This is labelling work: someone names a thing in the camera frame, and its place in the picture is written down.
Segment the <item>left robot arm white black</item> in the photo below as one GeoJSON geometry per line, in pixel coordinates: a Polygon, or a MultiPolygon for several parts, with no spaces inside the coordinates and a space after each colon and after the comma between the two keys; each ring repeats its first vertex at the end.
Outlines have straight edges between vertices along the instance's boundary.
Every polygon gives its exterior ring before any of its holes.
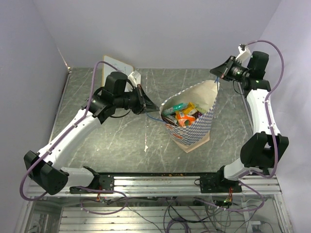
{"type": "Polygon", "coordinates": [[[159,108],[147,97],[140,84],[141,74],[130,75],[114,71],[105,84],[91,90],[91,96],[74,119],[48,145],[38,152],[29,151],[24,156],[28,176],[44,189],[45,194],[55,195],[68,190],[77,193],[82,188],[89,193],[102,187],[101,176],[89,167],[68,168],[65,163],[72,151],[108,118],[115,118],[116,109],[136,115],[156,112],[159,108]]]}

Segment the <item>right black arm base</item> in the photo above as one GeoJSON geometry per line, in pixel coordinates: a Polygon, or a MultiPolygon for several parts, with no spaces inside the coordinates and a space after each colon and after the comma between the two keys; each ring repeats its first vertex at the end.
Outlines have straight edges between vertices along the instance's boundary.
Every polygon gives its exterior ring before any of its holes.
{"type": "Polygon", "coordinates": [[[231,181],[224,177],[222,170],[217,172],[208,172],[200,175],[200,178],[194,181],[196,186],[200,187],[201,193],[241,193],[242,188],[238,181],[231,181]]]}

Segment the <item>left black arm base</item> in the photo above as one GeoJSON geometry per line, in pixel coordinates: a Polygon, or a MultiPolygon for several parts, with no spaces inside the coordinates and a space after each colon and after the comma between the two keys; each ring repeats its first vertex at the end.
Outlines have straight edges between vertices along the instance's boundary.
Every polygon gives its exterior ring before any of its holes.
{"type": "Polygon", "coordinates": [[[86,170],[88,173],[92,174],[92,180],[88,185],[76,185],[71,186],[69,188],[69,192],[71,194],[89,194],[89,193],[97,193],[99,190],[102,191],[112,191],[114,188],[114,178],[112,175],[104,174],[104,173],[98,173],[95,170],[84,167],[84,170],[86,170]]]}

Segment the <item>checkered paper bag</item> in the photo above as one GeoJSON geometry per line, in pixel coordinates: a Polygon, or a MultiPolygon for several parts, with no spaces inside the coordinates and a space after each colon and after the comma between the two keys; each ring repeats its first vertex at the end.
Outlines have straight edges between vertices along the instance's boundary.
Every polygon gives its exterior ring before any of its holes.
{"type": "Polygon", "coordinates": [[[200,82],[166,99],[160,106],[159,118],[150,114],[147,116],[162,123],[171,139],[188,153],[209,141],[219,88],[218,79],[200,82]],[[198,110],[192,115],[196,120],[190,126],[180,127],[175,113],[167,116],[162,114],[163,110],[176,104],[189,102],[193,102],[198,110]]]}

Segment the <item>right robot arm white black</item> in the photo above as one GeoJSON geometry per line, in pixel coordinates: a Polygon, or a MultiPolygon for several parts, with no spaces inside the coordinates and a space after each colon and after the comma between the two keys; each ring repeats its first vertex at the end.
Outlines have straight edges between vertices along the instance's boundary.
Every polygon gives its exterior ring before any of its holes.
{"type": "Polygon", "coordinates": [[[268,61],[268,54],[243,48],[237,56],[230,56],[210,71],[225,81],[240,83],[253,123],[253,136],[242,146],[239,159],[218,171],[220,177],[214,180],[214,186],[220,192],[225,192],[231,182],[250,173],[265,178],[274,176],[289,145],[288,137],[282,136],[274,119],[270,101],[272,89],[264,79],[268,61]]]}

